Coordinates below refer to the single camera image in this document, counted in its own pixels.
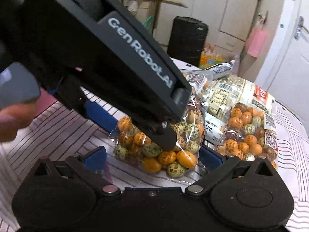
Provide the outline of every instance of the striped tablecloth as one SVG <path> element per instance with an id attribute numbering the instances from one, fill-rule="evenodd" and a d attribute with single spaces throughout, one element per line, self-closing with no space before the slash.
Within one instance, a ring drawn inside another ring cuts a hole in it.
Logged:
<path id="1" fill-rule="evenodd" d="M 116 119 L 124 116 L 110 104 L 85 91 L 91 101 L 96 101 Z M 302 123 L 285 107 L 277 104 L 275 116 L 278 135 L 278 172 L 288 186 L 295 202 L 294 212 L 287 224 L 290 231 L 309 231 L 309 140 Z M 10 203 L 29 169 L 41 156 L 63 160 L 75 153 L 84 155 L 98 146 L 108 151 L 109 170 L 119 188 L 172 187 L 185 188 L 187 183 L 200 179 L 205 171 L 199 165 L 181 182 L 173 182 L 163 171 L 156 177 L 112 157 L 112 143 L 108 134 L 90 120 L 56 102 L 39 115 L 32 124 L 18 132 L 17 138 L 0 144 L 0 232 L 18 228 Z"/>

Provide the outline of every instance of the white door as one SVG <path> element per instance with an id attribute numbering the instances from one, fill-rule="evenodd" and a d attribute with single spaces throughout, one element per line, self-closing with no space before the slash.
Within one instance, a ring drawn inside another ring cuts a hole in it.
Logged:
<path id="1" fill-rule="evenodd" d="M 300 16 L 309 29 L 309 0 L 301 0 L 296 24 Z M 294 34 L 268 91 L 297 115 L 309 134 L 309 33 L 303 27 L 298 40 Z"/>

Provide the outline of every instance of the pink object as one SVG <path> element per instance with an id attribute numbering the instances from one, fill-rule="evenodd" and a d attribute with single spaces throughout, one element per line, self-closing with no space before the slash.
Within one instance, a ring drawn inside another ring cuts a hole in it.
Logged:
<path id="1" fill-rule="evenodd" d="M 266 32 L 263 29 L 254 27 L 246 41 L 247 53 L 253 57 L 258 57 L 265 39 Z"/>
<path id="2" fill-rule="evenodd" d="M 57 99 L 55 99 L 52 95 L 48 94 L 44 89 L 41 88 L 41 97 L 38 99 L 37 102 L 36 117 L 40 115 L 42 112 L 44 112 L 55 102 L 57 102 Z"/>

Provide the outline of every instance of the metal bolt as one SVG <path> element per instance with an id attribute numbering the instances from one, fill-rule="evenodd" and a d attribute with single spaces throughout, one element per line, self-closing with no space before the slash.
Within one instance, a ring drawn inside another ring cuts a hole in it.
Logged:
<path id="1" fill-rule="evenodd" d="M 150 191 L 150 192 L 149 192 L 149 196 L 156 196 L 156 195 L 157 195 L 156 192 L 153 192 L 153 191 Z"/>
<path id="2" fill-rule="evenodd" d="M 167 127 L 167 122 L 166 122 L 166 121 L 162 122 L 162 127 L 163 127 L 164 129 Z"/>
<path id="3" fill-rule="evenodd" d="M 188 187 L 188 190 L 191 193 L 200 193 L 203 191 L 203 187 L 199 186 L 199 185 L 191 185 Z"/>
<path id="4" fill-rule="evenodd" d="M 115 185 L 106 185 L 102 188 L 102 190 L 105 193 L 112 194 L 118 191 L 118 187 L 116 187 Z"/>

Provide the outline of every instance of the bag of quail eggs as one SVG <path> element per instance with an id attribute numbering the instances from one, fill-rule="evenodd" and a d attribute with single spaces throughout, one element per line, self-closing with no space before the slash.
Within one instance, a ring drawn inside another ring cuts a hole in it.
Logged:
<path id="1" fill-rule="evenodd" d="M 265 156 L 277 170 L 277 133 L 273 116 L 260 108 L 238 102 L 227 112 L 222 140 L 217 152 L 234 154 L 241 160 L 255 160 Z"/>
<path id="2" fill-rule="evenodd" d="M 171 124 L 171 128 L 177 135 L 177 142 L 171 151 L 163 151 L 132 123 L 130 117 L 123 117 L 118 121 L 117 130 L 110 135 L 115 140 L 114 155 L 148 174 L 192 184 L 200 177 L 195 175 L 194 169 L 205 132 L 199 100 L 194 91 L 182 120 Z"/>

